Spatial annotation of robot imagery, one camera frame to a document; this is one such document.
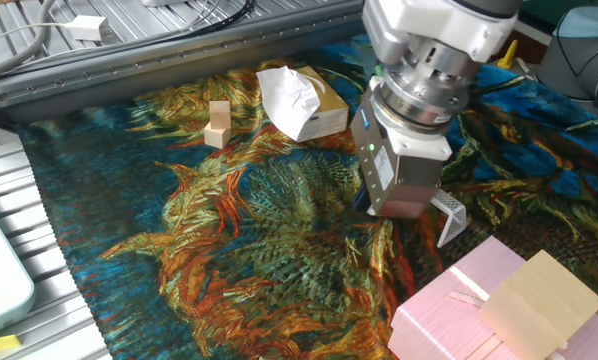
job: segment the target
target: pink foam block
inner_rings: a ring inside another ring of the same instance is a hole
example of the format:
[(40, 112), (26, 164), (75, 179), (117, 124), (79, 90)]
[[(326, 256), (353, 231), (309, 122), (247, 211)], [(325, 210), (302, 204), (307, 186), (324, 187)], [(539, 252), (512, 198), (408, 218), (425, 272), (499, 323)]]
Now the pink foam block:
[[(492, 294), (524, 263), (490, 237), (455, 266)], [(455, 291), (478, 297), (456, 275), (445, 271), (401, 305), (391, 324), (390, 350), (400, 360), (520, 360), (505, 344), (483, 354), (482, 344), (495, 334), (479, 318), (478, 307), (449, 296)], [(559, 354), (566, 360), (598, 360), (598, 316), (570, 339), (568, 350), (560, 350)]]

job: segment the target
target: small wooden cube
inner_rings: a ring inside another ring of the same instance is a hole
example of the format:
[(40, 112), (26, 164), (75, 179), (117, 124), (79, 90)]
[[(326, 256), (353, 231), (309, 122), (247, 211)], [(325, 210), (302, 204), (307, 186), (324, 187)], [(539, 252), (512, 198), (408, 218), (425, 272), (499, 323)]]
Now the small wooden cube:
[(230, 102), (229, 101), (211, 101), (210, 102), (210, 128), (211, 129), (230, 129)]
[(206, 145), (223, 149), (230, 140), (230, 129), (213, 129), (208, 123), (203, 129), (203, 139)]

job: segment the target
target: white connector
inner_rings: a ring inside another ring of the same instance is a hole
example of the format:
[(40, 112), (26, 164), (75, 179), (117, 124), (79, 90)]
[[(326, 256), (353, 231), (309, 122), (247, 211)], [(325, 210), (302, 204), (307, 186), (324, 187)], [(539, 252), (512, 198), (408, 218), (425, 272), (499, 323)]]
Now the white connector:
[(75, 40), (102, 41), (112, 35), (108, 19), (103, 16), (79, 15), (65, 27)]

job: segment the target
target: white tissue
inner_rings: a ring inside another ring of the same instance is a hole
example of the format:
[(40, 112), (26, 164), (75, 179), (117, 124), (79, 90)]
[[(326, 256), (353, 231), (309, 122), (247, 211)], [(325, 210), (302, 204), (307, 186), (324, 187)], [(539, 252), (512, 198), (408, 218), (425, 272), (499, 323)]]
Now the white tissue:
[(279, 131), (296, 141), (304, 123), (321, 105), (314, 86), (287, 66), (258, 72), (257, 78), (263, 107), (270, 120)]

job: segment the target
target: cardboard box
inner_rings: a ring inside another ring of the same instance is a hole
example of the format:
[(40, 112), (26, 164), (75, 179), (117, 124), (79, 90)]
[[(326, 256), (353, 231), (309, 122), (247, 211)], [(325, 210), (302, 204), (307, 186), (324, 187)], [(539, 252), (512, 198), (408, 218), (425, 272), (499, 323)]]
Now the cardboard box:
[[(388, 347), (401, 360), (526, 360), (501, 342), (478, 306), (450, 296), (478, 299), (485, 293), (486, 303), (496, 301), (499, 285), (525, 263), (497, 239), (484, 241), (397, 309)], [(598, 360), (598, 315), (569, 338), (567, 350), (556, 353), (566, 360)]]
[(346, 130), (348, 126), (348, 105), (310, 66), (298, 69), (317, 91), (321, 105), (301, 128), (297, 142), (320, 138)]

